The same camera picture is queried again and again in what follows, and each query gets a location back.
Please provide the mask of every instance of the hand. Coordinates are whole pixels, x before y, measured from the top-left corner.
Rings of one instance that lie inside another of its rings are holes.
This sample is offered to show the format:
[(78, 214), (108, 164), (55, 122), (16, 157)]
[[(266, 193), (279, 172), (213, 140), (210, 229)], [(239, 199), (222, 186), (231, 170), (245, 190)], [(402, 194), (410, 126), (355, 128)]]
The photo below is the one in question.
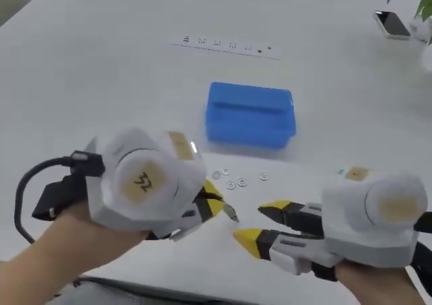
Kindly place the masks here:
[(353, 262), (336, 266), (337, 279), (367, 305), (423, 305), (405, 269), (378, 269)]
[(35, 247), (61, 263), (68, 261), (79, 275), (106, 265), (135, 247), (148, 232), (115, 231), (93, 222), (86, 202), (65, 210)]

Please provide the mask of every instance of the blue plastic box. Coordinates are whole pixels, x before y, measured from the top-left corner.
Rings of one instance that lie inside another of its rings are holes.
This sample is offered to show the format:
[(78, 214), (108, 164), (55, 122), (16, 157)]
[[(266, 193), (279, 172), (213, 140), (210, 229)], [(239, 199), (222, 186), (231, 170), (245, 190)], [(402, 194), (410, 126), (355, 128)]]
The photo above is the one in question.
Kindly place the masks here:
[(296, 135), (291, 92), (214, 82), (206, 127), (209, 141), (283, 148)]

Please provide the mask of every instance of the floor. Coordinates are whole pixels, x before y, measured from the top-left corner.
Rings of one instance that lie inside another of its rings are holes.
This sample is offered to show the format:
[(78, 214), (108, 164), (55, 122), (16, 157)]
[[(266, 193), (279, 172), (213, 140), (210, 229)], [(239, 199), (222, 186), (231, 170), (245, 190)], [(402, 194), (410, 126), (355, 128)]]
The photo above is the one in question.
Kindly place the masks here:
[(15, 15), (30, 0), (0, 0), (0, 26)]

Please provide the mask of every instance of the phone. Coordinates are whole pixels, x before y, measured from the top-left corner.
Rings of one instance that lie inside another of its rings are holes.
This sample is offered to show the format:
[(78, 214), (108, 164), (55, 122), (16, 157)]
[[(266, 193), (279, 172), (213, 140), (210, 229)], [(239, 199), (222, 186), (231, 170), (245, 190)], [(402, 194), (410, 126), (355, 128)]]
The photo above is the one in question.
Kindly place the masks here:
[(396, 13), (376, 10), (374, 17), (385, 37), (399, 40), (408, 40), (411, 37), (411, 33)]

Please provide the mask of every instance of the row of small parts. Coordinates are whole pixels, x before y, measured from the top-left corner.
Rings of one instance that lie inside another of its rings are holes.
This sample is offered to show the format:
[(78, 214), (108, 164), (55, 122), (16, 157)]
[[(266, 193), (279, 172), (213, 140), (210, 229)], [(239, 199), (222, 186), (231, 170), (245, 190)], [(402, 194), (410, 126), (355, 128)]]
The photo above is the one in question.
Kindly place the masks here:
[[(216, 179), (216, 180), (218, 180), (220, 177), (221, 177), (221, 175), (229, 175), (230, 174), (230, 171), (229, 171), (229, 169), (224, 169), (224, 170), (222, 170), (222, 171), (218, 171), (218, 170), (214, 170), (214, 172), (212, 172), (212, 174), (211, 174), (211, 177), (213, 178), (213, 179)], [(266, 180), (268, 180), (269, 179), (269, 177), (268, 177), (268, 175), (265, 173), (265, 172), (262, 172), (262, 173), (260, 173), (260, 175), (259, 175), (259, 179), (261, 179), (261, 180), (263, 180), (263, 181), (266, 181)], [(244, 186), (246, 186), (246, 180), (244, 179), (244, 178), (239, 178), (238, 180), (237, 180), (237, 184), (240, 186), (240, 187), (244, 187)], [(233, 190), (233, 189), (235, 189), (236, 188), (236, 183), (235, 182), (233, 182), (233, 181), (228, 181), (227, 182), (227, 189), (228, 190)]]

